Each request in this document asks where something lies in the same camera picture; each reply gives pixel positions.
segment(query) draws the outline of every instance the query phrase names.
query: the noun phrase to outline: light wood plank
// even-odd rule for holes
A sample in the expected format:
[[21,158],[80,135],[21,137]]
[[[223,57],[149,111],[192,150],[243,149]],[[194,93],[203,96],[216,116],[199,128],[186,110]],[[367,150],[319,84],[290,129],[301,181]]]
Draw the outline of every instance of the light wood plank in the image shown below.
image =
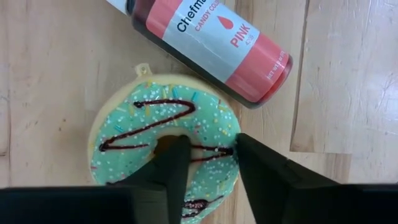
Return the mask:
[[[305,17],[305,0],[226,1],[226,5],[291,53],[297,61],[290,77],[279,92],[258,110],[234,104],[242,131],[288,153],[295,109],[298,64]],[[255,223],[243,183],[239,179],[232,196],[216,212],[205,219],[212,223]]]
[[396,182],[398,7],[310,1],[292,150],[353,154],[352,182]]
[[288,158],[339,183],[349,179],[349,154],[290,152]]
[[243,132],[279,151],[288,152],[295,109],[305,0],[256,1],[253,23],[294,58],[294,67],[280,90],[257,110],[242,109]]
[[9,150],[9,63],[6,2],[0,2],[0,156]]
[[133,66],[183,70],[106,1],[8,1],[12,185],[90,184],[88,129]]

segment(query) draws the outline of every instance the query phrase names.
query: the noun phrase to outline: pink bottle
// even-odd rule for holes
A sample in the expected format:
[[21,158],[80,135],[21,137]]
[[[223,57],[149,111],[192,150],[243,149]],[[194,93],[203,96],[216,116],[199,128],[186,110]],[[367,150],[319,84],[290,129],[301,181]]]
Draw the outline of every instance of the pink bottle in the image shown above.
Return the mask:
[[248,108],[283,84],[292,57],[219,0],[108,0],[133,26]]

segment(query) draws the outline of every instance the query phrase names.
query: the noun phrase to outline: donut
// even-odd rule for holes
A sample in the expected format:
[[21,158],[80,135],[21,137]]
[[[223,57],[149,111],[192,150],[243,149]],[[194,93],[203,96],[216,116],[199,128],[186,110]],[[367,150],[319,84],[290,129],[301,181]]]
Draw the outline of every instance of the donut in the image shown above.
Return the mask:
[[91,128],[88,158],[99,184],[123,180],[156,154],[160,139],[186,135],[192,143],[182,223],[197,223],[233,191],[239,167],[234,149],[240,133],[226,100],[206,83],[186,75],[138,78],[100,109]]

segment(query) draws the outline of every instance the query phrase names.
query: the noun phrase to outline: chocolate drizzle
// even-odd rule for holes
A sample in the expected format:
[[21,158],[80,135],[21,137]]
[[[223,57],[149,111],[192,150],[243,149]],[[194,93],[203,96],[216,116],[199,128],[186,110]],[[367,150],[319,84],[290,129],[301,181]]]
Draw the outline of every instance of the chocolate drizzle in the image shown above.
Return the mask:
[[[153,100],[153,101],[137,101],[134,102],[133,105],[137,108],[142,108],[145,105],[161,105],[161,104],[178,104],[178,105],[184,105],[187,106],[188,109],[176,114],[174,116],[171,116],[169,118],[160,120],[158,122],[154,122],[150,125],[144,126],[142,128],[127,132],[127,133],[123,133],[120,135],[117,135],[115,137],[111,137],[109,139],[107,139],[104,143],[102,143],[99,146],[99,151],[101,152],[105,152],[105,151],[110,151],[110,150],[121,150],[121,149],[137,149],[137,148],[142,148],[142,147],[147,147],[149,146],[148,144],[140,144],[140,145],[134,145],[134,146],[114,146],[111,145],[112,143],[114,143],[117,140],[121,140],[121,139],[125,139],[128,137],[131,137],[133,135],[139,134],[141,132],[147,131],[150,128],[154,128],[156,126],[165,124],[169,121],[173,121],[175,119],[179,119],[183,116],[186,116],[188,114],[193,113],[196,108],[195,105],[192,102],[189,101],[184,101],[184,100],[168,100],[168,99],[164,99],[164,100]],[[210,161],[212,159],[218,159],[218,158],[222,158],[222,157],[226,157],[226,156],[232,156],[233,155],[233,150],[230,147],[213,147],[213,146],[198,146],[198,145],[192,145],[193,148],[195,149],[202,149],[202,150],[206,150],[206,151],[214,151],[214,152],[220,152],[217,155],[214,156],[209,156],[209,157],[205,157],[205,158],[200,158],[200,159],[192,159],[191,162],[205,162],[205,161]]]
[[204,211],[204,209],[206,209],[211,203],[223,198],[224,196],[219,196],[218,198],[212,200],[212,201],[207,201],[205,199],[198,199],[198,200],[193,200],[193,201],[187,201],[184,203],[184,208],[186,209],[191,209],[191,210],[195,210],[192,213],[189,214],[185,214],[182,216],[182,218],[191,218],[191,217],[195,217],[197,215],[199,215],[202,211]]
[[[150,125],[144,126],[142,128],[139,128],[137,130],[133,130],[127,133],[123,133],[120,134],[118,136],[115,137],[111,137],[110,139],[106,140],[104,143],[102,143],[99,146],[99,151],[101,152],[105,152],[105,151],[110,151],[110,150],[121,150],[121,149],[137,149],[137,148],[142,148],[142,147],[147,147],[149,146],[148,144],[140,144],[140,145],[134,145],[134,146],[114,146],[111,145],[112,143],[114,143],[117,140],[121,140],[121,139],[125,139],[128,137],[131,137],[135,134],[147,131],[150,128],[154,128],[158,125],[161,124],[165,124],[169,121],[173,121],[175,119],[179,119],[183,116],[186,116],[188,114],[193,113],[196,108],[195,105],[192,102],[189,101],[183,101],[183,100],[154,100],[154,101],[137,101],[134,102],[133,105],[137,108],[142,108],[145,105],[160,105],[160,104],[179,104],[179,105],[184,105],[187,106],[188,109],[186,111],[183,111],[179,114],[176,114],[174,116],[171,116],[169,118],[163,119],[161,121],[152,123]],[[219,159],[222,157],[226,157],[226,156],[232,156],[233,155],[233,149],[230,147],[214,147],[214,146],[201,146],[201,145],[192,145],[193,148],[195,149],[202,149],[204,151],[213,151],[213,152],[218,152],[217,155],[214,156],[209,156],[209,157],[205,157],[205,158],[200,158],[200,159],[192,159],[191,162],[205,162],[205,161],[210,161],[210,160],[215,160],[215,159]],[[107,183],[108,185],[114,185],[117,184],[116,183]],[[194,212],[191,212],[189,214],[185,214],[183,215],[182,218],[191,218],[191,217],[195,217],[197,215],[199,215],[202,211],[204,211],[211,203],[223,198],[224,196],[221,195],[218,198],[212,200],[212,201],[207,201],[205,199],[198,199],[198,200],[192,200],[192,201],[187,201],[184,203],[184,208],[186,209],[190,209],[190,210],[194,210]]]

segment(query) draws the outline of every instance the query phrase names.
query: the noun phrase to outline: mint green icing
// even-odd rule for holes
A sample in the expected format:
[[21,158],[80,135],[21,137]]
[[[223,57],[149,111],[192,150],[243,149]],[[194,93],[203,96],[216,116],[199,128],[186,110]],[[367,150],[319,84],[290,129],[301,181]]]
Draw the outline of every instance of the mint green icing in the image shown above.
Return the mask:
[[[135,101],[161,100],[165,96],[168,99],[192,101],[196,110],[176,122],[171,121],[113,143],[113,145],[149,144],[147,147],[106,152],[98,150],[101,143],[113,136],[139,129],[187,110],[184,105],[150,105],[147,108],[136,108],[133,105]],[[98,130],[91,161],[91,173],[95,181],[98,184],[115,182],[140,169],[146,163],[148,156],[153,153],[158,133],[176,126],[189,130],[204,146],[234,147],[236,134],[240,132],[238,119],[233,111],[227,104],[220,102],[217,96],[183,85],[142,83],[110,112]],[[205,151],[203,156],[210,157],[218,153]],[[232,192],[238,171],[239,167],[233,156],[203,162],[187,189],[185,201],[205,199],[210,202],[220,195],[224,197],[211,203],[199,215],[183,218],[182,223],[197,223],[216,209]],[[183,209],[183,214],[192,212],[194,210]]]

